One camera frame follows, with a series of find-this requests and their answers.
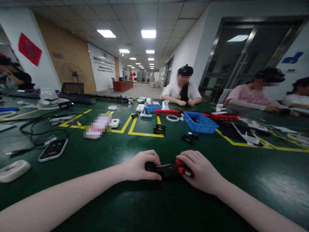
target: ceiling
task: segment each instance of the ceiling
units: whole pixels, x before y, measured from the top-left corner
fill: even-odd
[[[173,0],[0,0],[0,8],[29,7],[56,25],[74,32],[119,58],[124,68],[141,63],[159,70],[201,16],[210,1]],[[104,38],[98,29],[111,30]],[[155,39],[143,39],[141,30],[156,30]],[[119,54],[128,49],[129,54]],[[146,50],[155,50],[147,54]]]

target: black chair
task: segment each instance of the black chair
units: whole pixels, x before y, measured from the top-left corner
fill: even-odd
[[[61,92],[84,93],[84,83],[64,82]]]

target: hand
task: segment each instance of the hand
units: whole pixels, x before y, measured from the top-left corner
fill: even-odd
[[[191,107],[194,107],[194,102],[193,101],[188,101],[188,105]]]
[[[180,105],[180,106],[186,106],[187,105],[187,103],[185,101],[181,101],[181,100],[178,100],[177,104]]]
[[[199,151],[183,151],[176,156],[194,172],[195,177],[191,178],[182,175],[193,187],[206,193],[217,195],[222,186],[227,183],[214,166]]]
[[[265,108],[264,111],[279,113],[280,112],[280,108],[279,107],[268,106],[268,107]]]
[[[126,180],[162,180],[162,177],[155,172],[145,170],[146,162],[154,162],[157,166],[161,165],[160,158],[154,150],[141,151],[137,153],[132,159],[121,164],[125,170]]]

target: pliers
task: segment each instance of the pliers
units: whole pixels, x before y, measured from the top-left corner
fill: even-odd
[[[195,177],[193,172],[190,172],[187,169],[181,167],[183,164],[184,162],[176,159],[175,163],[156,166],[156,171],[177,171],[180,175],[185,174],[192,178]]]

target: person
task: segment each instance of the person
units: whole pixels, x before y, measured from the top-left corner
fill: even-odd
[[[257,231],[306,231],[224,179],[198,151],[176,156],[194,172],[183,175],[193,187],[213,194],[239,213]],[[0,231],[51,231],[111,186],[125,180],[162,180],[145,170],[146,162],[161,165],[154,150],[141,151],[126,163],[55,185],[21,200],[0,212]]]
[[[162,93],[161,99],[168,100],[171,103],[176,103],[180,106],[194,105],[202,101],[202,97],[195,84],[189,82],[193,74],[193,68],[182,66],[178,69],[177,84],[168,84]]]
[[[259,71],[251,82],[236,86],[228,95],[225,104],[241,105],[248,108],[262,111],[279,113],[282,109],[287,109],[277,101],[271,100],[264,92],[263,88],[283,82],[284,74],[277,68],[267,68]]]
[[[13,85],[17,85],[19,89],[33,89],[31,84],[31,76],[18,67],[18,63],[13,63],[10,58],[0,56],[0,72],[6,73],[1,79],[0,84],[6,84],[8,88]]]
[[[297,80],[293,87],[292,94],[285,96],[282,103],[290,108],[309,110],[309,77]]]

